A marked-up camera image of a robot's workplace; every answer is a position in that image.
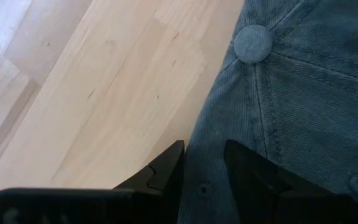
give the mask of wood grain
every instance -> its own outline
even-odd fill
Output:
[[[91,0],[33,0],[5,56],[40,86]]]
[[[11,87],[0,98],[0,158],[21,125],[39,90],[35,82],[25,75],[19,73],[17,76],[10,84]]]
[[[188,139],[242,4],[72,2],[33,0],[0,51],[42,87],[0,142],[0,189],[110,189]]]

